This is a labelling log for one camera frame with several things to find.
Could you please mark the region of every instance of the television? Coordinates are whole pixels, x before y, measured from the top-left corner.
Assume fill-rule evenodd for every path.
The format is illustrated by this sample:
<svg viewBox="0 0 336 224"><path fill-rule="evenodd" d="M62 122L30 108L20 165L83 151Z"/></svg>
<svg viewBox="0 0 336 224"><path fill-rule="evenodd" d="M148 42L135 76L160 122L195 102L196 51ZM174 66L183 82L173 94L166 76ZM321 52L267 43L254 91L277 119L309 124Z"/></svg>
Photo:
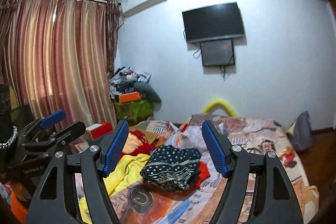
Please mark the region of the television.
<svg viewBox="0 0 336 224"><path fill-rule="evenodd" d="M188 43L244 36L237 2L188 10L182 16Z"/></svg>
<svg viewBox="0 0 336 224"><path fill-rule="evenodd" d="M201 42L203 66L231 66L235 64L232 40Z"/></svg>

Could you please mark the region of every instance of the metal screw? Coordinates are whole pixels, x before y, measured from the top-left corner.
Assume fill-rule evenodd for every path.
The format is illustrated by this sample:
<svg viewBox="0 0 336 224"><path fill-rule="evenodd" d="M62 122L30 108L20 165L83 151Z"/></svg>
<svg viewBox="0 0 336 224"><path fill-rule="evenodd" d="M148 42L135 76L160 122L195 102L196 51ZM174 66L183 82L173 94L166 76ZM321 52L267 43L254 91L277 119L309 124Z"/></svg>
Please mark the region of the metal screw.
<svg viewBox="0 0 336 224"><path fill-rule="evenodd" d="M98 145L92 145L92 146L90 146L90 151L91 152L96 152L98 149L99 149Z"/></svg>
<svg viewBox="0 0 336 224"><path fill-rule="evenodd" d="M241 146L239 146L239 145L234 145L232 147L232 149L233 149L233 151L236 151L236 152L240 152L242 150Z"/></svg>
<svg viewBox="0 0 336 224"><path fill-rule="evenodd" d="M273 152L273 151L269 151L267 153L267 155L270 157L270 158L275 158L276 154Z"/></svg>
<svg viewBox="0 0 336 224"><path fill-rule="evenodd" d="M58 151L58 152L56 152L56 154L55 154L55 157L56 158L60 158L60 157L62 157L63 156L63 152L62 151Z"/></svg>

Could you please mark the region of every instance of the navy patterned clothing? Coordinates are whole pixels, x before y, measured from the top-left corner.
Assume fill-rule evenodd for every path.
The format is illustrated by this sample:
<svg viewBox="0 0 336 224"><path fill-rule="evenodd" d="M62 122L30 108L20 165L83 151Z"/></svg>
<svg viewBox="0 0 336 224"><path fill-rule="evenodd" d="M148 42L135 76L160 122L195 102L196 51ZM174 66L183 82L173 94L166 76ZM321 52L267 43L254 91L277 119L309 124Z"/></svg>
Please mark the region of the navy patterned clothing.
<svg viewBox="0 0 336 224"><path fill-rule="evenodd" d="M157 148L140 171L143 180L166 191L182 192L194 185L199 174L201 153L197 148Z"/></svg>

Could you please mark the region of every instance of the patterned bedspread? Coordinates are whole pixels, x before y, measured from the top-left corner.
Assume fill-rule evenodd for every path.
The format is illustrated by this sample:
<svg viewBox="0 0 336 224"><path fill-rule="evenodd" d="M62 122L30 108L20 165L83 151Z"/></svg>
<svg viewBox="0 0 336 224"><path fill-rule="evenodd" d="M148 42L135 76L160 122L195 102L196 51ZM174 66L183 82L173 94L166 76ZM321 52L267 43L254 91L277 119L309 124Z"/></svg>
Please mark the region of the patterned bedspread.
<svg viewBox="0 0 336 224"><path fill-rule="evenodd" d="M264 155L274 151L290 178L300 203L304 223L315 215L319 194L309 186L303 165L292 148L281 125L269 119L221 117L213 114L193 115L185 130L175 133L169 122L140 123L137 128L156 133L157 144L175 137L177 148L196 147L202 153L201 161L207 164L210 177L194 193L168 193L158 188L149 189L138 181L111 197L112 205L122 224L200 224L209 223L226 185L226 179L217 173L204 143L201 125L211 120L218 132L228 136L232 144L239 144L251 153ZM250 174L246 196L238 223L247 221L251 207L254 175Z"/></svg>

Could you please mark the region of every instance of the silver chain bracelet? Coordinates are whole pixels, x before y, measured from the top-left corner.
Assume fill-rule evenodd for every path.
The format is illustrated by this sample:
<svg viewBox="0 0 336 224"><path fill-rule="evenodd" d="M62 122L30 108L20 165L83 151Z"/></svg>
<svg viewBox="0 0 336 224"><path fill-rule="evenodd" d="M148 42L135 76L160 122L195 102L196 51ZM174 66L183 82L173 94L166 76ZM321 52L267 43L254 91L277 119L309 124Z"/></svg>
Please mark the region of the silver chain bracelet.
<svg viewBox="0 0 336 224"><path fill-rule="evenodd" d="M13 126L13 136L5 143L0 143L0 149L7 149L9 148L13 142L15 141L17 136L17 128L16 126Z"/></svg>

